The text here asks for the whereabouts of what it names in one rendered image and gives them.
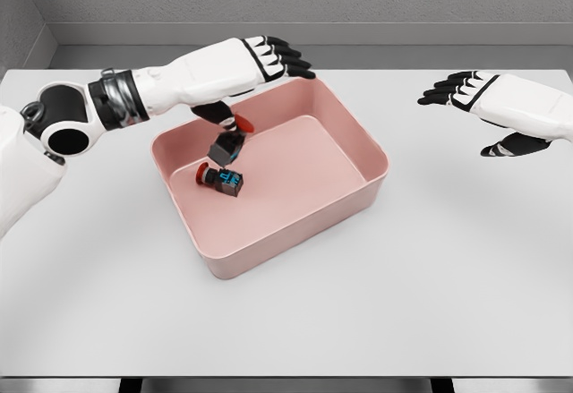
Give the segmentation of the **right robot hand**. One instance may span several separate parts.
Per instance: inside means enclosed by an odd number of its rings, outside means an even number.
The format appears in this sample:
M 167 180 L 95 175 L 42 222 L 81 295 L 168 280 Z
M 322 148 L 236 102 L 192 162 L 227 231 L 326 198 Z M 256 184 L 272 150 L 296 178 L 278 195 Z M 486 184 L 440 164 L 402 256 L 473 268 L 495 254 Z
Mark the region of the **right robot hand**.
M 520 157 L 545 150 L 553 141 L 573 144 L 573 95 L 510 73 L 463 71 L 433 84 L 417 100 L 478 116 L 514 132 L 482 149 L 486 158 Z

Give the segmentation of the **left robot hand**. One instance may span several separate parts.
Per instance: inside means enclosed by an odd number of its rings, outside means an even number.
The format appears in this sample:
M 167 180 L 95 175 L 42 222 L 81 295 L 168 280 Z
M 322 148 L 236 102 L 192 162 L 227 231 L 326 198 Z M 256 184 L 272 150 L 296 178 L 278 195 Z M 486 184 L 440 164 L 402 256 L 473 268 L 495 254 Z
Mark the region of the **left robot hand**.
M 183 57 L 186 74 L 177 101 L 227 131 L 249 132 L 239 124 L 224 98 L 244 94 L 282 77 L 316 77 L 302 53 L 271 36 L 230 38 Z

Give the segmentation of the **red button industrial switch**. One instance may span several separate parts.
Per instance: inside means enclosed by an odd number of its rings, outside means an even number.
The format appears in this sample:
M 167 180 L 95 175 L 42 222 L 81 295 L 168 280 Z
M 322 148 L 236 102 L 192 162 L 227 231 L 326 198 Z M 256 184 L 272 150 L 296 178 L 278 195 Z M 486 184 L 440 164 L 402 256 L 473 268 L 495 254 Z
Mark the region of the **red button industrial switch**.
M 207 185 L 217 192 L 233 197 L 238 196 L 244 185 L 242 174 L 225 168 L 216 169 L 210 167 L 207 162 L 199 165 L 195 180 L 199 185 Z
M 221 132 L 210 145 L 208 157 L 220 167 L 233 163 L 241 151 L 246 135 L 254 132 L 253 124 L 241 115 L 235 115 L 235 125 Z

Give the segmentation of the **pink rectangular basket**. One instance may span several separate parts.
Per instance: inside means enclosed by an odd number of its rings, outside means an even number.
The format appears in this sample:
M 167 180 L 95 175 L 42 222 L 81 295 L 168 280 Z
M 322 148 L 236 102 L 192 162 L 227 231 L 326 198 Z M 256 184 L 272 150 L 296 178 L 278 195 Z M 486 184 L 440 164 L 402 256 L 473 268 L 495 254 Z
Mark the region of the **pink rectangular basket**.
M 237 196 L 196 181 L 218 128 L 196 119 L 151 154 L 198 254 L 234 278 L 368 208 L 388 173 L 375 139 L 321 80 L 293 79 L 235 103 L 254 127 L 232 169 Z

